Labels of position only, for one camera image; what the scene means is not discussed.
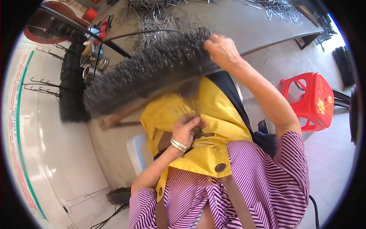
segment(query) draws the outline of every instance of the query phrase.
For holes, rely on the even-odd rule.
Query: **black brush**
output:
[[[203,48],[209,36],[204,27],[171,32],[131,59],[118,63],[86,88],[86,110],[98,117],[136,102],[143,106],[164,93],[180,90],[202,75],[219,71]]]
[[[65,54],[61,68],[61,84],[59,109],[62,122],[88,122],[90,115],[85,110],[83,93],[86,88],[82,77],[83,68],[80,67],[81,53],[84,51],[83,42],[86,40],[81,34],[75,34],[74,39]]]

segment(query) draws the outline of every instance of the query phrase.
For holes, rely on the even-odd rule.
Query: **bangle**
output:
[[[170,140],[170,143],[177,149],[179,149],[182,152],[186,152],[187,151],[187,147],[184,146],[183,144],[180,144],[179,142],[177,142],[176,140],[173,139],[173,137]]]

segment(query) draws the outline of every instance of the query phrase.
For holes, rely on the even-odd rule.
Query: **pile of metal wire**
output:
[[[157,18],[153,16],[151,19],[143,20],[139,23],[140,31],[148,31],[148,30],[160,30],[160,29],[178,29],[178,25],[176,23],[176,19],[173,16],[166,16]],[[162,37],[166,37],[166,31],[155,32],[155,33],[142,33],[139,35],[140,37],[140,46],[137,48],[144,49],[146,47],[150,47],[155,41],[159,40]]]
[[[281,20],[284,19],[291,24],[296,23],[300,25],[303,23],[298,21],[299,19],[303,18],[303,14],[300,13],[289,0],[244,0],[244,1],[264,6],[264,8],[268,10],[267,17],[269,21],[271,21],[272,16],[277,16]],[[262,9],[261,7],[255,5],[250,4],[247,5],[258,9]]]
[[[186,0],[126,0],[124,10],[126,14],[135,12],[137,15],[161,15],[165,7],[176,6]]]

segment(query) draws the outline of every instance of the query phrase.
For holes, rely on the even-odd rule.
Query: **brown button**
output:
[[[225,169],[226,169],[226,165],[224,163],[220,163],[220,164],[216,165],[216,167],[215,167],[215,171],[218,173],[224,171]]]

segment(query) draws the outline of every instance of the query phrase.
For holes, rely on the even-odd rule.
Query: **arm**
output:
[[[190,148],[193,142],[192,129],[201,123],[201,128],[205,128],[207,123],[203,118],[193,117],[188,121],[185,117],[181,117],[173,125],[173,139]],[[183,156],[184,152],[170,145],[151,165],[149,165],[133,182],[131,186],[131,194],[139,189],[155,188],[159,182],[161,174],[168,165],[175,159]]]
[[[170,145],[164,153],[158,157],[152,164],[150,164],[133,182],[131,187],[131,194],[139,189],[155,188],[160,175],[168,167],[168,165],[177,159],[180,151],[174,146]]]
[[[239,55],[234,42],[224,36],[211,35],[205,42],[211,59],[231,73],[255,96],[269,120],[276,126],[279,139],[284,133],[301,134],[301,126],[295,112],[282,94]]]

